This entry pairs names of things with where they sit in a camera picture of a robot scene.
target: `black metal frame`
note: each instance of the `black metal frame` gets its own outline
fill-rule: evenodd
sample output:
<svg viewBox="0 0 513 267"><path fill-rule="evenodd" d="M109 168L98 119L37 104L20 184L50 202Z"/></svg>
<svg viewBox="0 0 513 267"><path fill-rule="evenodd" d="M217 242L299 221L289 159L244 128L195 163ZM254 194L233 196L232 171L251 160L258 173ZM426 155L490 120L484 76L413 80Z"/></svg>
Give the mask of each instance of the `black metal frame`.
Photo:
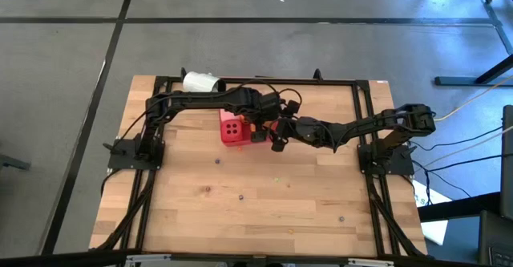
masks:
<svg viewBox="0 0 513 267"><path fill-rule="evenodd" d="M499 214L499 202L500 192L493 192L471 198L422 206L418 208L418 215L421 222L431 222L466 216L479 216L483 210Z"/></svg>
<svg viewBox="0 0 513 267"><path fill-rule="evenodd" d="M222 78L226 83L244 83L252 78ZM172 89L173 83L181 83L182 77L156 77L155 86L154 86L154 94L159 91L161 87L166 87L165 91L170 91ZM343 86L343 87L351 87L352 96L353 96L353 104L356 119L362 119L362 103L360 101L360 91L363 92L364 99L366 101L366 110L368 115L372 115L374 113L371 94L370 94L370 86L369 82L366 80L324 80L321 76L321 72L316 70L314 73L313 79L261 79L262 83L271 83L271 84L296 84L296 85L324 85L324 86ZM161 125L159 129L160 134L162 135L164 132L164 126ZM378 134L372 134L373 140L377 139ZM366 144L365 136L359 137L360 144ZM131 190L131 199L129 205L133 205L135 198L139 194L140 182L142 180L144 170L136 170L134 183L132 185ZM371 174L364 174L366 178L366 187L367 191L370 195L369 204L370 204L370 215L374 228L374 239L377 250L377 257L371 259L378 260L390 260L390 258L394 259L397 262L406 262L407 265L414 266L424 266L424 265L458 265L447 263L444 261L432 261L431 259L427 259L427 257L422 258L410 258L410 257L402 257L400 255L399 247L398 247L398 239L396 237L400 236L402 242L407 240L404 233L401 231L400 227L395 223L393 215L391 213L391 202L390 202L390 194L388 190L388 186L386 184L386 178L384 176L379 176L380 185L382 187L382 195L378 195L376 188L374 186L374 178ZM376 197L382 197L382 200L376 201ZM135 249L124 249L127 247L128 237L130 236L130 228L126 229L124 234L122 235L121 240L121 250L94 250L88 253L72 253L72 254L59 254L59 255L50 255L46 254L41 257L23 257L23 258L14 258L7 260L0 260L2 265L20 265L22 263L27 262L38 262L39 265L52 265L52 266L65 266L73 263L74 265L83 265L83 266L101 266L105 262L108 264L117 264L122 265L124 260L128 255L134 254L142 254L143 248L143 239L144 239L144 231L147 224L147 219L149 216L149 207L150 207L151 194L148 199L143 203L141 217L139 221L139 229L136 235L136 244ZM380 219L379 212L386 219L389 224L390 231L390 243L392 246L392 255L387 255L385 253L385 248L383 244L382 232L380 228ZM407 245L404 245L406 251L409 255L420 255L418 252L409 252L411 248L407 248ZM164 259L170 260L185 260L185 261L228 261L228 262L244 262L248 263L252 266L256 267L264 267L268 264L272 263L310 263L310 264L338 264L338 265L347 265L349 263L356 262L357 259L352 259L348 257L303 257L303 256L291 256L291 257L280 257L280 256L239 256L239 255L217 255L217 254L170 254L168 257L164 256Z"/></svg>
<svg viewBox="0 0 513 267"><path fill-rule="evenodd" d="M166 85L166 91L171 91L172 84L173 83L182 83L182 77L176 76L176 77L156 77L155 87L153 94L156 94L162 84L165 82ZM226 83L245 83L251 80L252 78L222 78ZM352 96L353 96L353 103L354 103L354 110L356 119L362 119L362 105L360 102L359 97L359 91L363 92L364 98L366 100L366 109L368 115L374 114L372 99L370 95L370 87L369 82L366 80L325 80L321 76L321 72L316 70L316 72L313 75L312 79L270 79L270 78L262 78L259 79L262 82L265 83L271 83L273 85L279 85L279 84L294 84L294 85L324 85L324 86L344 86L344 87L351 87ZM160 133L164 131L164 126L161 126ZM372 134L373 140L377 139L378 134L374 133ZM365 136L360 136L360 144L366 144L366 138ZM374 187L374 178L371 174L365 174L366 176L366 186L367 191L370 193L371 188ZM386 206L386 210L389 212L389 214L392 214L392 207L391 207L391 201L390 201L390 194L388 190L388 185L386 184L386 178L385 176L379 176L381 190L382 190L382 199L383 204ZM139 192L139 185L140 185L140 179L139 183L134 182L131 190L131 202L132 197L135 194L138 194ZM376 208L376 206L373 204L372 200L369 200L370 204L370 214L372 218L373 228L374 228L374 240L376 245L376 250L378 256L385 254L385 248L383 244L383 238L382 238L382 232L380 228L380 220L379 220L379 212ZM140 225L139 225L139 232L137 234L137 245L135 246L137 249L142 249L143 246L143 237L144 237L144 230L147 223L147 218L149 216L149 201L144 203L143 211L141 213L140 217ZM392 232L392 229L389 229L390 231L390 243L392 246L392 252L394 255L399 255L399 247L398 247L398 241L395 237L394 233Z"/></svg>

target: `black stand base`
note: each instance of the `black stand base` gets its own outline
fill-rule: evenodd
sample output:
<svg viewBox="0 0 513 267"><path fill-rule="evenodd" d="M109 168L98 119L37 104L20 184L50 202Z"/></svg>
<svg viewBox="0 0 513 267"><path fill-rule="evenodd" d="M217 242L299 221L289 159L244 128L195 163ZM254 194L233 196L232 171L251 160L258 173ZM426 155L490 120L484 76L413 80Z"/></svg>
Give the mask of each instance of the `black stand base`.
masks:
<svg viewBox="0 0 513 267"><path fill-rule="evenodd" d="M491 87L496 82L477 83L475 78L472 77L436 77L434 84L437 86L460 86L460 87ZM505 82L499 87L513 87L513 80Z"/></svg>
<svg viewBox="0 0 513 267"><path fill-rule="evenodd" d="M493 83L492 81L509 71L512 67L513 55L510 55L477 78L436 77L434 78L434 84L437 86L493 86L498 82ZM500 87L513 87L513 82L505 82Z"/></svg>
<svg viewBox="0 0 513 267"><path fill-rule="evenodd" d="M141 160L135 155L134 140L121 140L115 148L116 150L124 151L124 154L111 153L108 167L112 169L159 170L164 157L164 146L165 142L160 143L155 149L153 158L146 161Z"/></svg>
<svg viewBox="0 0 513 267"><path fill-rule="evenodd" d="M400 146L394 150L390 159L390 166L384 168L372 160L370 145L358 145L358 159L360 170L365 174L375 175L413 175L414 167L407 146Z"/></svg>
<svg viewBox="0 0 513 267"><path fill-rule="evenodd" d="M30 164L0 154L0 169L2 169L2 167L13 167L20 170L28 170L30 168Z"/></svg>

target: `red block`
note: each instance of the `red block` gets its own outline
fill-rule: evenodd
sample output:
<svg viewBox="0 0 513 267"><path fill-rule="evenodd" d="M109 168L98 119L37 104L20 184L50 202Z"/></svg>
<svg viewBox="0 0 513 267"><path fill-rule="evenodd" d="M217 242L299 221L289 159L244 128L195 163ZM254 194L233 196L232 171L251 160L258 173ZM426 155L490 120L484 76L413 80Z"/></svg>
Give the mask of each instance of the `red block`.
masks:
<svg viewBox="0 0 513 267"><path fill-rule="evenodd" d="M242 141L242 122L239 119L229 119L221 122L221 141L233 143Z"/></svg>

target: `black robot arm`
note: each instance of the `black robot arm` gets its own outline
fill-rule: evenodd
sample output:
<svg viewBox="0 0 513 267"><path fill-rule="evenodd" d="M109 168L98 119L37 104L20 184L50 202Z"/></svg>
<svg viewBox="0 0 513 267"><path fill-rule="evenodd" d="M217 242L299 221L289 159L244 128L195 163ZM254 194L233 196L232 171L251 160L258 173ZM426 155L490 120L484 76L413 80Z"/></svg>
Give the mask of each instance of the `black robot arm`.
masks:
<svg viewBox="0 0 513 267"><path fill-rule="evenodd" d="M404 144L414 136L427 136L434 129L433 113L422 104L406 104L351 123L329 123L311 117L284 118L278 121L273 150L282 151L288 138L292 137L315 148L332 148L335 152L352 138L375 131L394 130L381 140L380 148L385 151Z"/></svg>
<svg viewBox="0 0 513 267"><path fill-rule="evenodd" d="M354 137L392 130L386 138L373 141L365 146L365 150L358 150L361 164L370 162L381 167L375 173L387 173L390 170L387 164L390 165L394 150L411 137L427 136L435 129L433 113L423 104L407 104L397 109L384 110L351 123L330 123L311 117L297 118L294 114L298 113L299 107L300 104L295 101L286 102L281 99L276 91L262 95L255 89L241 86L216 93L160 93L146 101L142 131L133 140L116 141L113 146L106 147L111 149L111 162L114 156L117 162L125 161L125 168L137 168L136 165L142 167L138 161L160 166L164 142L158 137L158 130L164 124L172 121L183 110L224 109L235 115L243 115L246 121L255 125L253 142L261 142L270 137L275 152L282 152L289 138L315 148L331 148L336 152L338 147ZM126 163L123 156L131 157L130 163Z"/></svg>

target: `wooden table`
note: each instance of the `wooden table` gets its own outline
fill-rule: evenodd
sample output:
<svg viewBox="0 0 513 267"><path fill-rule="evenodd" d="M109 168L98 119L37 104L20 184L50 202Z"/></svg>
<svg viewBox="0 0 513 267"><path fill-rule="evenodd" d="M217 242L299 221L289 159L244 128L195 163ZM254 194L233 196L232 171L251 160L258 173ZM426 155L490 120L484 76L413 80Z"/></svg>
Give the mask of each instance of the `wooden table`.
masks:
<svg viewBox="0 0 513 267"><path fill-rule="evenodd" d="M144 100L151 96L154 82L155 76L134 77L119 134L144 111ZM249 86L269 92L265 85ZM302 94L299 115L338 123L355 120L350 87L274 87L293 87ZM173 84L173 90L180 88L180 83ZM394 107L386 81L370 81L370 89L375 112ZM292 92L282 96L296 99ZM365 117L365 99L363 94L360 97ZM127 138L141 127L142 120ZM282 153L271 151L267 143L227 148L220 141L217 110L182 111L165 126L164 139L164 163L156 175L144 251L376 255L365 178L357 161L357 139L340 147L337 154L293 140ZM134 173L123 170L107 182L91 247L103 243L123 218ZM412 187L399 176L387 179L396 221L425 253ZM136 217L129 246L134 246L138 221ZM390 253L383 219L381 227Z"/></svg>

